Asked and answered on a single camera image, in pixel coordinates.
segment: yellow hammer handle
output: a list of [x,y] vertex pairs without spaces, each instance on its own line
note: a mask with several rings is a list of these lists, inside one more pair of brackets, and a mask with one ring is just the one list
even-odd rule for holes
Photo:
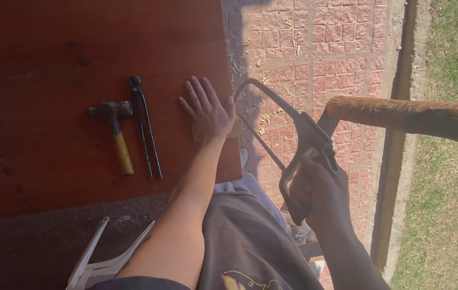
[[132,162],[130,162],[129,151],[127,150],[127,145],[125,145],[125,139],[123,139],[123,133],[120,132],[118,136],[112,135],[114,138],[114,143],[116,145],[116,152],[118,153],[118,159],[120,160],[120,165],[122,166],[123,174],[129,176],[134,173],[134,168],[132,167]]

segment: hammer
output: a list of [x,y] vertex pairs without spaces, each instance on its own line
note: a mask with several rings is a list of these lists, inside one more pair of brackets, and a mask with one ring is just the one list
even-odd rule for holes
[[123,133],[120,129],[120,123],[118,122],[119,115],[132,115],[133,108],[129,101],[122,101],[119,104],[113,101],[103,102],[96,108],[89,108],[88,115],[96,118],[105,118],[109,129],[114,138],[114,144],[116,146],[116,152],[118,153],[118,159],[122,166],[123,174],[126,176],[134,173],[134,168],[130,162],[129,151],[125,140],[123,139]]

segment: wooden board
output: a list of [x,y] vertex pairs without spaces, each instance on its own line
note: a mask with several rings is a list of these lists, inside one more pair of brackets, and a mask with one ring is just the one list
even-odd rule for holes
[[[135,169],[125,177],[107,123],[86,115],[129,100],[132,74],[142,80],[163,181],[149,179],[133,117],[121,121]],[[0,0],[0,217],[171,190],[199,146],[177,101],[191,75],[230,97],[218,0]],[[217,182],[239,178],[230,139]]]

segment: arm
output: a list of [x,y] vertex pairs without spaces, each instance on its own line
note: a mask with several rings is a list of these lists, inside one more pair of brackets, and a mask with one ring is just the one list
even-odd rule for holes
[[290,195],[294,202],[312,203],[306,223],[317,235],[336,290],[389,289],[353,230],[348,177],[342,169],[332,178],[321,164],[304,158]]
[[195,77],[186,82],[195,110],[180,98],[204,133],[201,148],[175,187],[167,210],[116,278],[150,276],[196,288],[204,260],[202,221],[213,194],[222,145],[236,118],[232,98],[222,106],[207,79],[201,83]]

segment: grass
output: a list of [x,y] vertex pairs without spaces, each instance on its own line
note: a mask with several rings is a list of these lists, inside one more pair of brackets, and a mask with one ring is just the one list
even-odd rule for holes
[[[428,101],[458,102],[458,0],[432,0]],[[458,142],[421,136],[393,289],[458,289]]]

